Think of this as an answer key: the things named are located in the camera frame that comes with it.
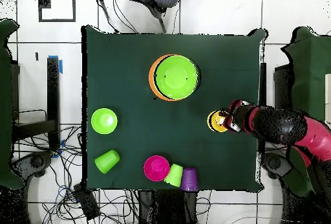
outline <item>lime green cup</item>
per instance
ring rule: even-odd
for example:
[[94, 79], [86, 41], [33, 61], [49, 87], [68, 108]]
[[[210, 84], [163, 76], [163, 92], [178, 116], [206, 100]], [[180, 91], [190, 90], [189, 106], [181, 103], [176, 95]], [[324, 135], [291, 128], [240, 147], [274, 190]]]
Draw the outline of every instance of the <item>lime green cup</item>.
[[110, 109], [97, 109], [92, 115], [91, 125], [97, 133], [106, 135], [115, 130], [117, 126], [117, 116]]
[[173, 186], [180, 187], [180, 183], [182, 181], [182, 174], [183, 174], [183, 167], [177, 164], [172, 164], [170, 167], [170, 172], [168, 173], [164, 181]]
[[120, 156], [115, 150], [110, 150], [94, 160], [96, 166], [103, 174], [108, 173], [108, 171], [114, 167], [118, 161], [120, 161]]

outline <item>white tile floor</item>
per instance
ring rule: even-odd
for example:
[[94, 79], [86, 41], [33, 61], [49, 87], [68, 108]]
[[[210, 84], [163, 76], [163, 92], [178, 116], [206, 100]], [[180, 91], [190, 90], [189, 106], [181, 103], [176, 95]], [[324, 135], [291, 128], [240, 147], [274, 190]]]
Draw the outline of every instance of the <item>white tile floor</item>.
[[[105, 0], [112, 24], [120, 32], [130, 32], [115, 16], [112, 0]], [[71, 18], [71, 0], [52, 0], [51, 9], [43, 9], [43, 16], [48, 19]], [[118, 6], [138, 32], [161, 33], [161, 27], [149, 12], [139, 4], [118, 0]], [[312, 27], [318, 34], [331, 30], [330, 0], [182, 0], [179, 5], [167, 10], [164, 17], [168, 33], [183, 34], [248, 34], [255, 28], [265, 28], [269, 36], [266, 40], [265, 58], [267, 63], [267, 104], [273, 105], [273, 70], [276, 66], [288, 63], [286, 55], [280, 48], [290, 42], [293, 30], [302, 25]], [[0, 0], [0, 18], [10, 18], [19, 24], [17, 33], [8, 40], [12, 57], [21, 65], [20, 74], [20, 110], [46, 109], [46, 58], [58, 55], [63, 60], [63, 74], [60, 75], [61, 91], [61, 128], [81, 124], [81, 32], [82, 25], [93, 25], [104, 32], [113, 32], [107, 24], [102, 9], [95, 0], [76, 0], [76, 22], [38, 22], [37, 0]], [[21, 121], [30, 122], [43, 119], [40, 112], [26, 113]], [[67, 145], [79, 146], [73, 137]], [[20, 145], [20, 150], [31, 150]], [[81, 158], [74, 162], [81, 164]], [[57, 173], [58, 182], [63, 184], [63, 165], [59, 159], [53, 159], [52, 167]], [[73, 183], [81, 179], [81, 166], [70, 167]], [[258, 194], [248, 192], [199, 192], [199, 197], [209, 197], [212, 203], [209, 212], [199, 214], [200, 224], [278, 224], [282, 212], [282, 194], [278, 181], [268, 178], [261, 170], [264, 190]], [[48, 168], [47, 173], [37, 179], [33, 178], [28, 194], [28, 207], [32, 224], [41, 224], [46, 212], [42, 203], [50, 208], [58, 194], [54, 172]], [[114, 205], [108, 199], [123, 195], [121, 190], [100, 190], [101, 211], [106, 214], [119, 214], [129, 211], [123, 198]], [[200, 199], [198, 213], [207, 209], [205, 200]], [[96, 224], [115, 224], [101, 216]]]

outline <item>purple cup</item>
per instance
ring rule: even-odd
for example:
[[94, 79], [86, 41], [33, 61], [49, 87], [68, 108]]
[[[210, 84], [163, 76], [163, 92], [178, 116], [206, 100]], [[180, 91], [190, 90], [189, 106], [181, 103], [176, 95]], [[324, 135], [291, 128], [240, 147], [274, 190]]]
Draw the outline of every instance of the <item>purple cup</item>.
[[183, 169], [182, 183], [180, 184], [180, 188], [183, 191], [188, 191], [188, 192], [199, 191], [198, 175], [197, 175], [197, 170], [195, 168]]

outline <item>green bowl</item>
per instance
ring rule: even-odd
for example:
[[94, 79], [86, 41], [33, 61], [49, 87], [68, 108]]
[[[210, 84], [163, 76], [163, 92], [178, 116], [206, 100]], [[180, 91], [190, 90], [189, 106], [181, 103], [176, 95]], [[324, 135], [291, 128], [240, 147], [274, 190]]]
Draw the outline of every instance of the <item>green bowl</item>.
[[197, 68], [184, 56], [169, 56], [156, 69], [155, 85], [168, 98], [179, 100], [188, 97], [198, 85]]
[[106, 135], [115, 130], [117, 126], [117, 116], [110, 109], [97, 109], [92, 115], [91, 124], [97, 133]]

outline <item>magenta bowl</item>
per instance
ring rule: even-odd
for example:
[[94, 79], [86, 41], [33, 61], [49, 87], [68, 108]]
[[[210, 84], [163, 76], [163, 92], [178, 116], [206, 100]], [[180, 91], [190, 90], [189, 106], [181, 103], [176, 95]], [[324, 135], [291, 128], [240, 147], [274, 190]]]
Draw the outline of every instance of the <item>magenta bowl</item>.
[[144, 173], [152, 181], [163, 181], [170, 171], [168, 161], [160, 155], [154, 155], [144, 164]]

